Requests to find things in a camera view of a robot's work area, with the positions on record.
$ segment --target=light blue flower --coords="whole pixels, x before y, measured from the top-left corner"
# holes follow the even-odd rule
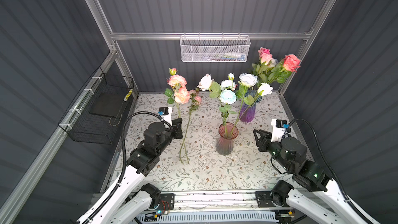
[[[222,103],[234,104],[236,102],[236,95],[231,90],[227,89],[221,92],[220,100]]]

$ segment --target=table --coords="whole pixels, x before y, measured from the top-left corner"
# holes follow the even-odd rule
[[[202,104],[192,113],[189,125],[186,147],[188,149],[189,164],[182,164],[178,152],[182,140],[174,139],[160,156],[160,162],[149,173],[146,180],[137,186],[151,183],[162,191],[209,191],[229,189],[267,189],[283,179],[295,187],[300,187],[291,179],[291,175],[281,175],[273,169],[267,152],[258,152],[253,129],[272,131],[271,119],[286,119],[278,95],[274,92],[266,95],[256,105],[255,119],[250,123],[238,122],[239,135],[234,142],[234,150],[228,156],[217,153],[215,143],[219,138],[218,127],[222,123],[218,110],[219,101],[209,98],[208,93],[201,93]],[[188,121],[188,108],[191,102],[181,105],[182,130],[185,133]],[[167,97],[163,94],[139,95],[135,112],[157,112],[159,107],[167,106]],[[173,119],[178,117],[175,104]],[[238,112],[240,100],[232,105],[233,111]],[[229,122],[235,122],[237,114],[230,115]],[[152,116],[139,115],[131,120],[126,135],[127,157],[143,139],[143,132],[148,125],[156,121]],[[119,156],[116,171],[121,171],[122,157]]]

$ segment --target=white mesh basket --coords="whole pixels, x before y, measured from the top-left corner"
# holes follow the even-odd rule
[[[250,39],[244,35],[184,35],[180,46],[183,62],[246,62]]]

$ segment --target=white cable tray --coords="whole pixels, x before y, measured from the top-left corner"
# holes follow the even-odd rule
[[[183,62],[246,62],[250,38],[240,34],[197,34],[180,38]]]
[[[137,218],[142,223],[210,223],[210,222],[279,222],[272,211],[233,211],[233,212],[172,212],[157,218],[157,221],[145,221],[145,214]]]

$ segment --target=wire basket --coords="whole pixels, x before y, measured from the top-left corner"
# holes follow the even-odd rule
[[[88,92],[82,102],[75,109],[69,110],[73,111],[69,122],[58,125],[73,141],[97,144],[117,142],[134,100],[133,96],[130,97],[133,85],[130,77],[103,73],[90,89],[86,89]],[[98,108],[97,101],[104,95],[118,99],[117,106],[120,107],[116,107],[119,111],[116,110],[115,117],[93,114],[93,108]]]
[[[181,36],[183,62],[246,62],[250,38],[246,35]]]

